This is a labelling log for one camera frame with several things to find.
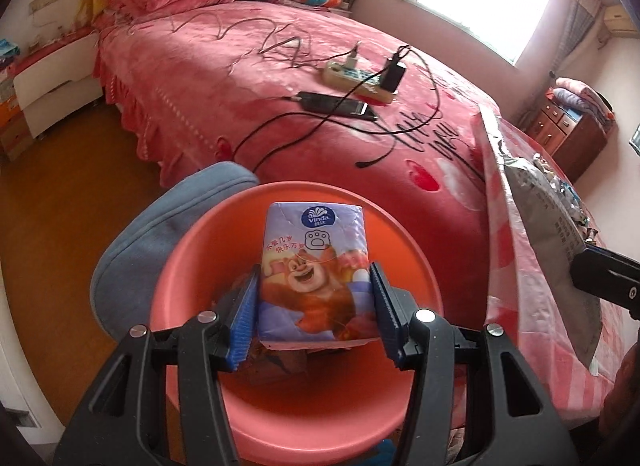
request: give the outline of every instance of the power strip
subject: power strip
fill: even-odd
[[[322,74],[322,80],[330,87],[343,92],[351,92],[355,88],[355,94],[367,99],[373,99],[385,104],[391,104],[398,95],[397,92],[391,93],[380,88],[380,76],[371,78],[364,84],[361,84],[367,78],[372,77],[375,72],[368,70],[360,70],[359,68],[347,68],[341,63],[328,62]]]

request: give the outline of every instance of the nightstand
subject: nightstand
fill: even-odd
[[[549,99],[544,100],[525,133],[542,145],[571,182],[577,181],[607,146],[607,136],[596,119]]]

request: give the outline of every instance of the blue cushion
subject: blue cushion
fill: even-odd
[[[180,239],[211,208],[257,185],[242,166],[221,162],[186,178],[130,223],[91,281],[91,305],[103,330],[121,340],[133,325],[148,323],[156,283]]]

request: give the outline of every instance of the smartphone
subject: smartphone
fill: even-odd
[[[376,113],[366,102],[357,99],[345,99],[342,101],[341,97],[314,94],[312,92],[299,92],[298,97],[302,108],[307,112],[331,113],[340,117],[364,119],[364,121],[371,122],[375,122],[378,119]]]

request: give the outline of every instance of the metal bolt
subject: metal bolt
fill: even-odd
[[[144,325],[136,325],[129,331],[129,336],[132,338],[142,338],[146,335],[146,327]]]
[[[416,311],[415,317],[422,323],[431,323],[436,319],[435,313],[428,309],[420,309],[419,311]]]
[[[215,321],[218,315],[213,311],[204,311],[198,314],[198,321],[200,323],[211,323]]]
[[[488,325],[486,328],[486,331],[489,332],[489,334],[491,334],[492,336],[495,336],[497,338],[499,338],[504,334],[504,329],[497,323],[492,323],[491,325]]]

